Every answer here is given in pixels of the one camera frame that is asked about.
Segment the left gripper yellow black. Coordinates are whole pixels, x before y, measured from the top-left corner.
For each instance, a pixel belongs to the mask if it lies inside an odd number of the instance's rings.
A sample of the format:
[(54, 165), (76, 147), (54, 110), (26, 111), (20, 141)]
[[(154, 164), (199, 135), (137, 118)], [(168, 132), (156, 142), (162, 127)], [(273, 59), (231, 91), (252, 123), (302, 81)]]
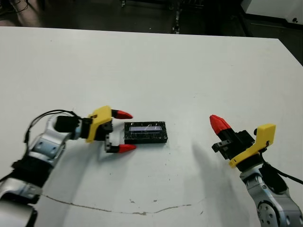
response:
[(110, 133), (113, 132), (112, 117), (116, 119), (133, 118), (131, 114), (121, 110), (111, 109), (110, 106), (103, 106), (96, 109), (91, 115), (89, 115), (91, 124), (89, 126), (89, 133), (86, 138), (86, 142), (92, 143), (93, 141), (103, 141), (105, 151), (107, 153), (125, 153), (135, 150), (136, 146), (132, 144), (112, 146), (109, 138)]

